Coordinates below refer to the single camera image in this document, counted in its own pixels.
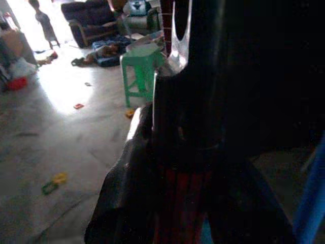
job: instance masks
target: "blue object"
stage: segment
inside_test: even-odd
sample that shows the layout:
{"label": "blue object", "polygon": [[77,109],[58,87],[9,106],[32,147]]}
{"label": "blue object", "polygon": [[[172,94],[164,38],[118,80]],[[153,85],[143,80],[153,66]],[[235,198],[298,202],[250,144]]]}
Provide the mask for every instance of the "blue object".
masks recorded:
{"label": "blue object", "polygon": [[202,232],[201,232],[201,243],[202,244],[213,244],[211,228],[208,218],[205,218]]}
{"label": "blue object", "polygon": [[294,233],[298,244],[313,243],[325,214],[325,131],[296,214]]}
{"label": "blue object", "polygon": [[100,48],[104,45],[111,45],[111,44],[119,44],[119,53],[116,56],[112,57],[101,57],[97,58],[97,64],[101,67],[111,67],[116,66],[120,64],[120,56],[126,52],[126,46],[131,43],[129,38],[126,38],[124,36],[116,35],[114,37],[109,37],[105,41],[97,41],[93,42],[92,48],[93,50],[96,50],[97,48]]}

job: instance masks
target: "red bucket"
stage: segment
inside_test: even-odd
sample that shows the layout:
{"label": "red bucket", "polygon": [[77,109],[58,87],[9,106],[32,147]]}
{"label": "red bucket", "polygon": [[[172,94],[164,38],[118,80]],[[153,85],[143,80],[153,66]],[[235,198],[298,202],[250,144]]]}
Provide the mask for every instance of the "red bucket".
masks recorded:
{"label": "red bucket", "polygon": [[22,89],[24,86],[27,85],[26,77],[21,77],[18,79],[14,79],[8,83],[9,90],[19,90]]}

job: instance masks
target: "white plastic bag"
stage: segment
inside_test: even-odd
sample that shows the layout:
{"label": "white plastic bag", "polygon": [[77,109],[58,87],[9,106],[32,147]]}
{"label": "white plastic bag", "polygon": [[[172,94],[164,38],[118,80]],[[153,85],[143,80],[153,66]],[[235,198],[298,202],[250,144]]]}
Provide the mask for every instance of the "white plastic bag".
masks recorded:
{"label": "white plastic bag", "polygon": [[27,77],[36,73],[36,65],[26,62],[26,60],[21,57],[15,63],[10,65],[9,72],[12,79]]}

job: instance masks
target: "pillow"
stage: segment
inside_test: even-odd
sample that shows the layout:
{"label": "pillow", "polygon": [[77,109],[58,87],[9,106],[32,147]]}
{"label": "pillow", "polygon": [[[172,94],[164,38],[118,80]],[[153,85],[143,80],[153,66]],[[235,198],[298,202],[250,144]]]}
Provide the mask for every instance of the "pillow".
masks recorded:
{"label": "pillow", "polygon": [[146,16],[149,9],[151,9],[150,3],[145,0],[129,0],[130,16]]}

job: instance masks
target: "doorway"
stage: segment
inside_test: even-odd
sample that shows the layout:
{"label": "doorway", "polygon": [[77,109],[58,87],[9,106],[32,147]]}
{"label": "doorway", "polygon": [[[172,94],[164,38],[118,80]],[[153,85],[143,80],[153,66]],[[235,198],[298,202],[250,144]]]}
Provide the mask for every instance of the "doorway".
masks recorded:
{"label": "doorway", "polygon": [[[35,10],[28,0],[7,0],[21,31],[25,34],[32,50],[47,50],[49,44],[44,38],[41,25],[35,19]],[[61,4],[74,2],[74,0],[39,0],[40,9],[51,20],[54,32],[60,44],[73,40],[70,27],[61,12]]]}

